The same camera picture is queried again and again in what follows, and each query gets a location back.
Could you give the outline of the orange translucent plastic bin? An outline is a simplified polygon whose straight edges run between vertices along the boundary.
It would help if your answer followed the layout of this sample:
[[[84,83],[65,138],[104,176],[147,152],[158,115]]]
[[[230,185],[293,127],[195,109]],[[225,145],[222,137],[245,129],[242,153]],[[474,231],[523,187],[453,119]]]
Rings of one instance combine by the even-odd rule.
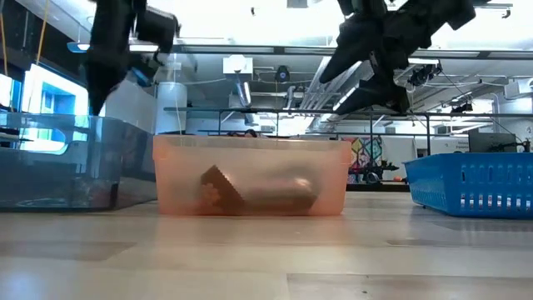
[[[157,135],[153,160],[162,214],[338,216],[345,203],[351,144],[330,140]],[[321,184],[321,193],[307,212],[254,211],[245,202],[240,215],[203,214],[198,202],[200,177],[212,165],[220,168],[241,196],[253,183],[273,177],[310,178]]]

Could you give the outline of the dark grey translucent bin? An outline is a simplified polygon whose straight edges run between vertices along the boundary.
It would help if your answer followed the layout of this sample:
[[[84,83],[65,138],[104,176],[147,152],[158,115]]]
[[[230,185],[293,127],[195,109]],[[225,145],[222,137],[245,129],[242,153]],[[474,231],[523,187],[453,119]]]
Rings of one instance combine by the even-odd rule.
[[[112,117],[0,112],[0,212],[99,212],[156,198],[153,135]],[[115,207],[87,187],[119,182]]]

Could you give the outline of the black machine on far desk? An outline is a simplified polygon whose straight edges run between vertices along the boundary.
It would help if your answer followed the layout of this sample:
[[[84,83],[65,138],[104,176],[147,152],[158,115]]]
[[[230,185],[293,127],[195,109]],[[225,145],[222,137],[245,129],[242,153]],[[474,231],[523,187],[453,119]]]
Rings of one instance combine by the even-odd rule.
[[[387,160],[381,160],[379,163],[368,163],[362,169],[363,181],[368,184],[380,183],[385,171],[396,171],[399,167]]]

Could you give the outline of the grey overhead beam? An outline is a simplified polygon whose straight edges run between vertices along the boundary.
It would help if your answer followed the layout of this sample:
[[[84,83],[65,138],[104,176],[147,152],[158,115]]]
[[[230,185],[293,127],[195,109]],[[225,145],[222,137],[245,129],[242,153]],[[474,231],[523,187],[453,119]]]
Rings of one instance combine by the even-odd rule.
[[[186,45],[173,46],[175,53],[192,54],[254,54],[254,55],[299,55],[331,56],[334,47],[296,46],[238,46],[238,45]],[[418,50],[412,58],[480,59],[480,60],[533,60],[533,51],[500,50]]]

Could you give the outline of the black ceiling device cluster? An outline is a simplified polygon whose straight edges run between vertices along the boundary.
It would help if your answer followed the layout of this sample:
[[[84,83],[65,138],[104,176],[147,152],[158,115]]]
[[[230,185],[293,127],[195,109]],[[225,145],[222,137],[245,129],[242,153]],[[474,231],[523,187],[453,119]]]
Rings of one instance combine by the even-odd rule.
[[[442,72],[442,66],[437,64],[426,64],[422,67],[415,69],[407,82],[414,87],[419,87],[432,80],[435,76]]]

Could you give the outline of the white round column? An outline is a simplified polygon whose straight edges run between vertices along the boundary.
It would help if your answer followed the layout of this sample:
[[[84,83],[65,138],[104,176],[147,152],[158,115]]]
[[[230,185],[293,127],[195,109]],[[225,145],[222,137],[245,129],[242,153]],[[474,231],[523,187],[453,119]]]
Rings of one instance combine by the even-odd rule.
[[[184,132],[187,128],[187,87],[179,82],[157,85],[157,116],[155,133]]]

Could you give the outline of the white box with round lamp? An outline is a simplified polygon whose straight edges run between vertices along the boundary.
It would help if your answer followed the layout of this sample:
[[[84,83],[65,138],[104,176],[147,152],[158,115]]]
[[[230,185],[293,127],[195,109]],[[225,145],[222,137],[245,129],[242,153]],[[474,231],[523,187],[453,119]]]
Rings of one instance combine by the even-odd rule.
[[[253,59],[245,57],[241,54],[233,54],[225,57],[222,60],[222,72],[224,74],[252,74],[253,73]]]

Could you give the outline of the colourful wall mural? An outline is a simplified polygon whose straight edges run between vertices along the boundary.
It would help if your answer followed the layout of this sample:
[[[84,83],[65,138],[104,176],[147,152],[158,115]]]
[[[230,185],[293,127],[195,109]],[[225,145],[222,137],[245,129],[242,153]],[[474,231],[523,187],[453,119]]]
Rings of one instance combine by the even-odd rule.
[[[362,169],[371,162],[371,159],[374,163],[382,160],[382,139],[381,137],[350,137],[346,140],[351,143],[351,166],[347,183],[363,183]]]

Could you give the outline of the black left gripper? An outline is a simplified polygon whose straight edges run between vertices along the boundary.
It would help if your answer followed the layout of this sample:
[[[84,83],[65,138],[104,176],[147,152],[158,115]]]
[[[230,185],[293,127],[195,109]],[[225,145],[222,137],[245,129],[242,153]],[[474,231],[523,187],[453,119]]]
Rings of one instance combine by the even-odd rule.
[[[169,53],[180,35],[180,23],[169,12],[149,6],[147,0],[91,0],[96,3],[85,62],[89,114],[98,116],[108,96],[126,77],[130,35]]]

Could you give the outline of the brown chocolate bar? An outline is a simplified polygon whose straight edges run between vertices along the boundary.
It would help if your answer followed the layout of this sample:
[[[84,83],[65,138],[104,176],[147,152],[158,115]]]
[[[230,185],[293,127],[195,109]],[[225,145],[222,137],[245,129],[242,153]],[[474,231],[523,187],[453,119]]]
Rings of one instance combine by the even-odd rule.
[[[321,193],[321,184],[306,177],[263,179],[243,190],[247,206],[254,211],[306,213]]]
[[[203,214],[240,215],[245,201],[217,165],[200,177],[199,208]]]

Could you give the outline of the dark background monitor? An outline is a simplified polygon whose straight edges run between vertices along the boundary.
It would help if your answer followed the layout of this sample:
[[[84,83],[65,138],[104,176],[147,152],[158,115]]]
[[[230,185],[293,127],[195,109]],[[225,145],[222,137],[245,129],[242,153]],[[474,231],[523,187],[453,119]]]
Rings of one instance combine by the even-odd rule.
[[[471,153],[516,153],[516,136],[509,133],[470,132]]]

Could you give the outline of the blue slotted plastic basket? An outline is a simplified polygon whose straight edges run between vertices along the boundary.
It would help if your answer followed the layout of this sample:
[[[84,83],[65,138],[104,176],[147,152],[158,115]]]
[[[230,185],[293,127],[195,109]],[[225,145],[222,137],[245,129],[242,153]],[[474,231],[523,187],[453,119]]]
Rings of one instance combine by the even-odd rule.
[[[442,153],[405,162],[412,201],[462,218],[533,220],[533,153]]]

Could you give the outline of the silver ceiling ducts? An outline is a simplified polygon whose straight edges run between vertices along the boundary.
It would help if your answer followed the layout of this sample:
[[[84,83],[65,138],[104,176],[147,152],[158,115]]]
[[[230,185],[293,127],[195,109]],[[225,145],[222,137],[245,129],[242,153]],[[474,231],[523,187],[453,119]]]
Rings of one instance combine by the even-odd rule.
[[[331,100],[333,100],[333,106],[336,106],[352,88],[357,86],[360,80],[367,80],[373,75],[371,64],[368,61],[357,62],[329,83],[320,83],[320,76],[326,71],[326,65],[330,61],[331,57],[324,57],[321,60],[316,74],[306,90],[299,107],[300,110],[326,110],[326,105]]]

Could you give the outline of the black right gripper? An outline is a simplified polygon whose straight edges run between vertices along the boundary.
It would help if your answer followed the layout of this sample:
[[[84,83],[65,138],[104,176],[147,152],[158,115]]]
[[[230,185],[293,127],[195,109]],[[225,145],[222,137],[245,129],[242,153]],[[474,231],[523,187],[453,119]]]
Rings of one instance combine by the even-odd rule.
[[[408,57],[428,48],[443,25],[457,30],[476,17],[474,0],[406,0],[390,11],[384,0],[337,0],[347,19],[340,26],[337,46],[319,81],[328,83],[355,63],[372,60],[375,74],[391,78],[408,65]],[[371,106],[396,113],[410,108],[404,87],[393,79],[360,80],[354,92],[335,109],[345,115]]]

